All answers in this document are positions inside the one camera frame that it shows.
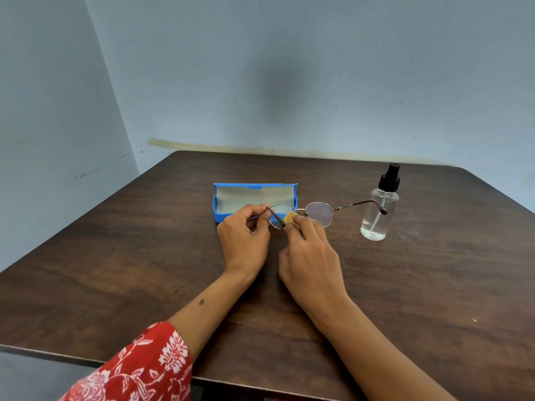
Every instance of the clear plastic bottle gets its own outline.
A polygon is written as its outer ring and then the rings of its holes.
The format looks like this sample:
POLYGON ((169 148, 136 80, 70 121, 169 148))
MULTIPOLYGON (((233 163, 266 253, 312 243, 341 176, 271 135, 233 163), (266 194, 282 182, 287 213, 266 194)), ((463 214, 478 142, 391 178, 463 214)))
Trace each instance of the clear plastic bottle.
POLYGON ((386 174, 381 177, 379 188, 371 192, 371 199, 381 204, 388 212, 386 215, 382 215, 377 205, 372 202, 368 204, 362 220, 361 234, 371 241, 382 241, 388 232, 392 215, 394 215, 396 204, 400 198, 396 193, 400 183, 399 168, 400 166, 396 163, 390 164, 386 174))

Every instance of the forearm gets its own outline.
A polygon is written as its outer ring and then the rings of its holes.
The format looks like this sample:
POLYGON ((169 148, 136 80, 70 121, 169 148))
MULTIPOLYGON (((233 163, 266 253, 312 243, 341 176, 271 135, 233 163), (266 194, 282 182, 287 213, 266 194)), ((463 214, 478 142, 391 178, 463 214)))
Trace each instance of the forearm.
POLYGON ((250 284, 250 277, 225 272, 193 301, 169 318, 169 322, 188 346, 193 361, 250 284))
POLYGON ((340 307, 330 320, 314 322, 370 401, 454 400, 384 337, 353 302, 340 307))

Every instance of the eyeglass temple arm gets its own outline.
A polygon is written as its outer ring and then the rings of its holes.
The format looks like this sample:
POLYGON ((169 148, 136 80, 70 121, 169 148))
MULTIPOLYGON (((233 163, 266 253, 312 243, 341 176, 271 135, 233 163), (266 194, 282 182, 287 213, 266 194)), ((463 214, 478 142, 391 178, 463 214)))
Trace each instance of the eyeglass temple arm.
POLYGON ((375 202, 375 204, 377 204, 377 206, 379 207, 379 212, 380 212, 381 214, 383 214, 383 215, 388 214, 388 211, 386 211, 386 210, 384 209, 384 207, 383 207, 381 204, 379 204, 377 201, 375 201, 375 200, 366 200, 366 201, 356 202, 356 203, 354 203, 354 204, 349 204, 349 205, 346 205, 346 206, 344 206, 344 207, 333 208, 333 211, 338 211, 339 209, 344 209, 344 208, 353 207, 354 205, 358 205, 358 204, 364 204, 365 202, 375 202))

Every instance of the right hand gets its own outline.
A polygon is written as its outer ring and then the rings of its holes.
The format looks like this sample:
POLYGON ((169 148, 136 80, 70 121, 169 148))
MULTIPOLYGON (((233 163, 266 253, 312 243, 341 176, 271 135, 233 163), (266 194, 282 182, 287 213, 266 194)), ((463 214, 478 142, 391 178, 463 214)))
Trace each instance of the right hand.
POLYGON ((294 215, 301 228, 286 224, 288 247, 279 253, 279 276, 314 324, 352 303, 344 287, 340 258, 327 241, 322 224, 294 215))

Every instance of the hand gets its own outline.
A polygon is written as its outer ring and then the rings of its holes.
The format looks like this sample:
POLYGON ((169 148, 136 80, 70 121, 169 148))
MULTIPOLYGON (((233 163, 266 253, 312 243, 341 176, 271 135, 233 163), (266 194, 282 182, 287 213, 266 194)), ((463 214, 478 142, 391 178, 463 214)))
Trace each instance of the hand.
POLYGON ((344 287, 340 259, 327 241, 322 224, 294 215, 301 228, 286 224, 288 247, 279 253, 279 276, 316 326, 352 304, 344 287))
POLYGON ((268 206, 269 204, 246 205, 217 226, 225 253, 226 272, 237 272, 251 281, 257 276, 268 252, 268 206), (260 216, 256 220, 249 220, 254 215, 260 216))

